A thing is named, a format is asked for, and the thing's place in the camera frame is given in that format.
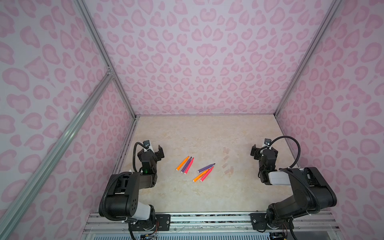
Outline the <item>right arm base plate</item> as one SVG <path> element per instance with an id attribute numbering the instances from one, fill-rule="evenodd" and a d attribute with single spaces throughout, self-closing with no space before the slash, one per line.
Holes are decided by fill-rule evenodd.
<path id="1" fill-rule="evenodd" d="M 264 233 L 266 230 L 268 230 L 268 220 L 266 213 L 251 213 L 250 219 L 253 230 L 260 233 Z"/>

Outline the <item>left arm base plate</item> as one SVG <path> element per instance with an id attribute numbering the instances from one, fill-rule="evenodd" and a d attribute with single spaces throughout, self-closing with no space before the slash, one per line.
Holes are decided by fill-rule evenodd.
<path id="1" fill-rule="evenodd" d="M 132 231 L 153 232 L 168 231 L 170 229 L 171 215 L 155 214 L 150 215 L 147 220 L 138 220 L 134 223 L 129 223 Z"/>

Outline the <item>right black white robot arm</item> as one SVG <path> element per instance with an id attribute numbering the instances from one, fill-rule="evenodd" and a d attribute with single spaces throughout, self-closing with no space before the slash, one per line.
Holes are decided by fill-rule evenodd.
<path id="1" fill-rule="evenodd" d="M 253 146 L 250 155 L 259 161 L 261 183 L 292 189 L 290 197 L 268 206 L 261 220 L 264 228 L 278 229 L 296 218 L 317 214 L 337 204 L 335 192 L 316 167 L 276 169 L 278 151 L 267 145 Z"/>

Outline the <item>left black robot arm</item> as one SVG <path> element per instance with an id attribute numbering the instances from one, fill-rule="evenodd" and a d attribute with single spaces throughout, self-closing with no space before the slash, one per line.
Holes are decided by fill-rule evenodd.
<path id="1" fill-rule="evenodd" d="M 132 221 L 149 226 L 156 224 L 154 207 L 140 203 L 139 191 L 155 186 L 158 179 L 157 164 L 165 155 L 162 147 L 153 151 L 148 141 L 141 145 L 144 147 L 138 153 L 141 170 L 111 175 L 102 195 L 99 215 L 110 221 Z"/>

